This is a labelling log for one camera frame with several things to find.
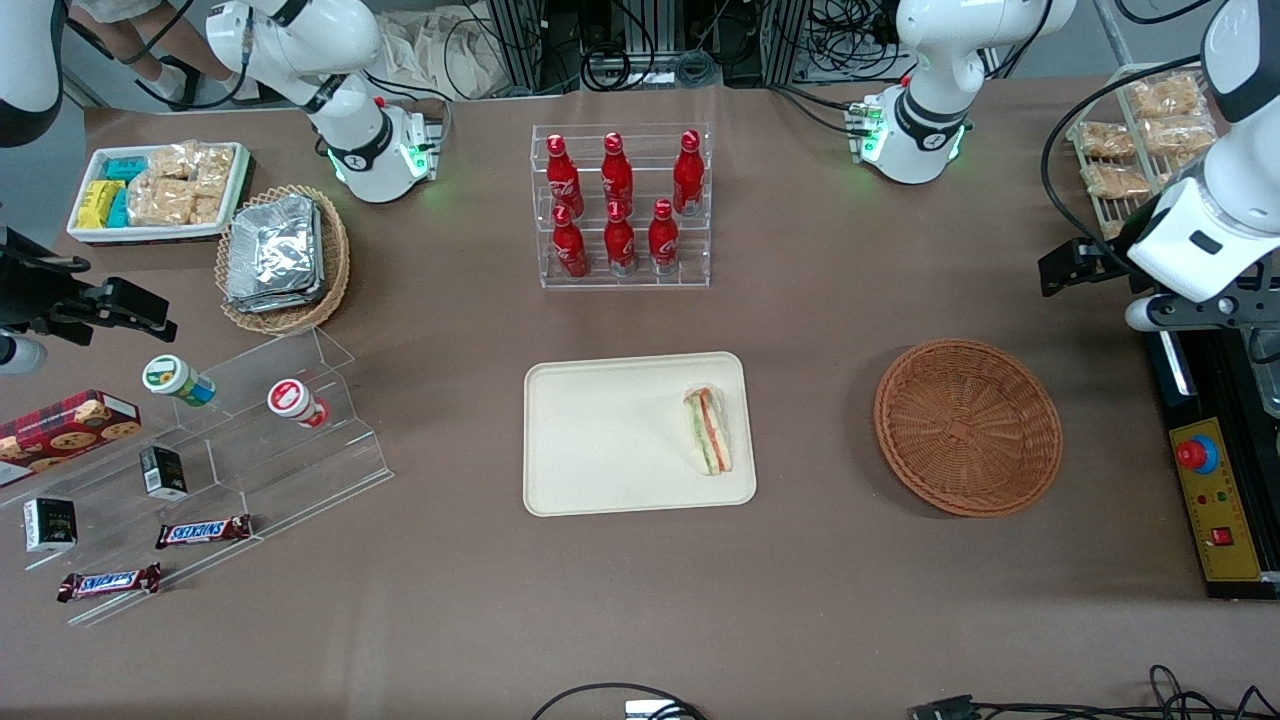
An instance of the wicker basket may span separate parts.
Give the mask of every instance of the wicker basket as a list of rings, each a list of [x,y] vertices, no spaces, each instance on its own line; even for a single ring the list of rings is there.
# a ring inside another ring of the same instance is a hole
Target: wicker basket
[[[310,197],[320,206],[320,241],[324,243],[324,274],[329,290],[315,305],[284,307],[269,313],[241,313],[230,304],[223,302],[223,314],[246,331],[280,336],[303,325],[319,325],[333,315],[338,304],[342,302],[342,296],[347,292],[347,281],[351,278],[351,246],[347,242],[347,228],[343,227],[338,210],[324,193],[311,187],[288,184],[255,195],[244,205],[274,202],[293,192]],[[230,232],[230,225],[223,228],[223,237],[218,241],[218,264],[214,266],[214,282],[224,296],[227,295],[227,256]]]
[[[970,518],[1032,505],[1062,460],[1062,427],[1039,380],[965,340],[925,342],[893,361],[876,391],[876,437],[906,487]]]

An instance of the coca-cola bottle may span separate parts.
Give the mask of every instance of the coca-cola bottle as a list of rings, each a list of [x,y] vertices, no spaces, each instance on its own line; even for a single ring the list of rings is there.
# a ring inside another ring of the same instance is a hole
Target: coca-cola bottle
[[[653,204],[653,222],[649,223],[649,256],[653,258],[653,272],[659,275],[676,273],[680,261],[676,259],[676,238],[680,228],[671,218],[671,200],[663,197]]]
[[[547,183],[552,186],[552,197],[557,205],[572,210],[575,219],[581,218],[585,209],[582,186],[577,181],[577,165],[564,150],[564,138],[558,135],[548,136],[547,152],[550,155],[547,161]]]
[[[700,152],[698,131],[686,129],[680,136],[680,158],[676,160],[676,192],[671,196],[676,213],[690,217],[703,211],[703,174],[707,164]]]
[[[570,278],[586,277],[591,270],[586,260],[586,247],[582,245],[582,231],[573,224],[570,209],[557,205],[552,210],[552,219],[556,220],[556,231],[552,232],[552,242],[556,243],[556,258]]]
[[[627,222],[626,210],[617,200],[605,205],[609,223],[604,225],[604,250],[609,254],[609,272],[620,278],[636,272],[636,233]]]
[[[631,160],[622,152],[622,136],[611,132],[604,136],[604,163],[600,164],[604,179],[604,201],[621,202],[626,217],[631,217],[631,193],[635,183],[631,179]]]

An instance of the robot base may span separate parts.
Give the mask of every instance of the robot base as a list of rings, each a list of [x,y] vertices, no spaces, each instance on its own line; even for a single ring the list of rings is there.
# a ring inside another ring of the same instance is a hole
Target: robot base
[[[383,111],[392,120],[392,142],[374,159],[371,168],[355,172],[329,155],[338,179],[365,202],[390,202],[401,197],[415,184],[434,178],[439,161],[439,137],[426,132],[422,115],[394,105]],[[424,145],[430,145],[431,150],[422,149]]]
[[[904,90],[895,85],[879,95],[868,95],[864,102],[845,111],[845,127],[858,133],[849,138],[849,147],[855,163],[873,165],[884,177],[904,184],[922,184],[941,176],[947,163],[960,154],[964,128],[950,140],[940,133],[933,150],[920,150],[915,138],[902,129],[895,109]]]

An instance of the red button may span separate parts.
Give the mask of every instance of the red button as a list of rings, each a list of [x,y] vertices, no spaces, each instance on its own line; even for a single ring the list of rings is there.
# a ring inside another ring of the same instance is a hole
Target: red button
[[[1174,457],[1178,459],[1179,465],[1188,470],[1199,470],[1208,462],[1208,452],[1204,450],[1204,446],[1194,439],[1178,443]]]

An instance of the yellow snack box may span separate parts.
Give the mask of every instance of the yellow snack box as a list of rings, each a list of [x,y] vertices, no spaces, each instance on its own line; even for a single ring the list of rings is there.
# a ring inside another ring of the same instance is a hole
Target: yellow snack box
[[[115,193],[124,190],[124,181],[93,181],[84,190],[84,201],[76,211],[76,227],[105,228],[106,217],[111,214],[111,201]]]

